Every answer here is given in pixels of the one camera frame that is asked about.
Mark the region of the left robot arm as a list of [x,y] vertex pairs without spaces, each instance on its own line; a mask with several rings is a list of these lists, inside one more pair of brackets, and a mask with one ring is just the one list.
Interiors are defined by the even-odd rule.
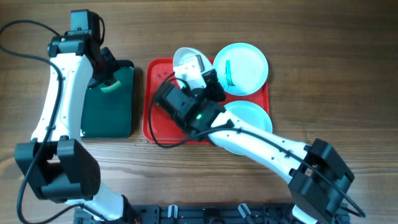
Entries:
[[96,159],[83,147],[81,120],[86,91],[116,100],[116,72],[133,69],[103,46],[103,19],[87,9],[72,11],[71,29],[48,45],[50,82],[39,123],[28,143],[18,144],[16,162],[40,200],[80,208],[101,223],[139,223],[127,198],[101,181]]

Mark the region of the light blue plate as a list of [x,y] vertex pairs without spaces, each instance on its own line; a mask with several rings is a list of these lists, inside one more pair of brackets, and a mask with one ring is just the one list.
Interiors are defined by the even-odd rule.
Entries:
[[271,118],[259,105],[250,101],[239,100],[227,103],[224,107],[248,124],[268,133],[273,133]]
[[224,91],[235,96],[251,95],[265,84],[269,66],[265,55],[247,43],[233,43],[218,52],[213,68]]

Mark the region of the white plate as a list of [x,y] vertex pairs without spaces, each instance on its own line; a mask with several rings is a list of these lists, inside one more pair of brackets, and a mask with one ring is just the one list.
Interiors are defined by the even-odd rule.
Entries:
[[182,47],[175,52],[173,57],[173,68],[177,65],[182,64],[185,58],[194,55],[200,55],[201,59],[203,60],[204,71],[202,71],[202,75],[213,68],[211,62],[204,54],[202,54],[199,50],[190,47]]

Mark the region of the green sponge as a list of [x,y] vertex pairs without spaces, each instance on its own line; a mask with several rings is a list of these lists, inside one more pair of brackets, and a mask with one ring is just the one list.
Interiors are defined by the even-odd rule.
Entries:
[[103,93],[109,93],[109,92],[112,92],[112,91],[118,89],[120,86],[121,86],[121,82],[119,80],[114,80],[111,82],[110,85],[108,85],[108,86],[105,85],[105,86],[101,87],[100,90]]

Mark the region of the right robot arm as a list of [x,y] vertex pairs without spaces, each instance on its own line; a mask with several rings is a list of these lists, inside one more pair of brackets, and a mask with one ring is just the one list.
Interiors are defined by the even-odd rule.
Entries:
[[312,144],[284,139],[245,122],[227,110],[226,99],[214,70],[194,87],[187,81],[174,85],[170,74],[156,89],[152,103],[161,107],[188,136],[236,150],[283,179],[294,201],[293,215],[304,223],[331,223],[347,201],[350,213],[364,212],[348,196],[354,174],[334,147],[316,139]]

